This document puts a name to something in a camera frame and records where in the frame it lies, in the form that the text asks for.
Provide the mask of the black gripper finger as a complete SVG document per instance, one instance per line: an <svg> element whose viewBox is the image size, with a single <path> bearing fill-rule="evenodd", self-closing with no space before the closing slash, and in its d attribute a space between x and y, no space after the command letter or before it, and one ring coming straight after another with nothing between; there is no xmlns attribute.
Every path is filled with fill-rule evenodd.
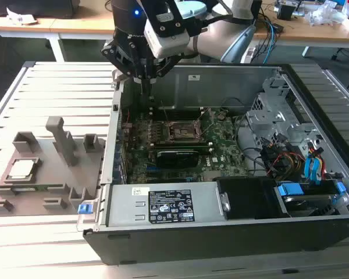
<svg viewBox="0 0 349 279"><path fill-rule="evenodd" d="M158 78L164 77L170 70L172 70L178 62L183 58L183 54L177 54L163 59L154 59L150 57L146 63L146 91L151 93L152 85Z"/></svg>
<svg viewBox="0 0 349 279"><path fill-rule="evenodd" d="M101 54L116 67L114 81L132 79L144 92L144 68L133 42L128 43L128 51L120 47L116 40L108 40L102 47Z"/></svg>

